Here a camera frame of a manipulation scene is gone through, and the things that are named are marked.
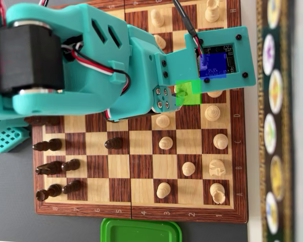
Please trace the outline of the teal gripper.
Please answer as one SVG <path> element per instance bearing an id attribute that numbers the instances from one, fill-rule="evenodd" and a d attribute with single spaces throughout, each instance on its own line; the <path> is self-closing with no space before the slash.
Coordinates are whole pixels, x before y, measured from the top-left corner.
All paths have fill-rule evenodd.
<path id="1" fill-rule="evenodd" d="M 162 51 L 154 36 L 133 25 L 128 25 L 128 36 L 131 47 L 127 71 L 130 85 L 108 110 L 109 120 L 179 111 L 187 92 L 181 90 L 172 93 L 170 87 L 158 86 L 155 54 Z"/>

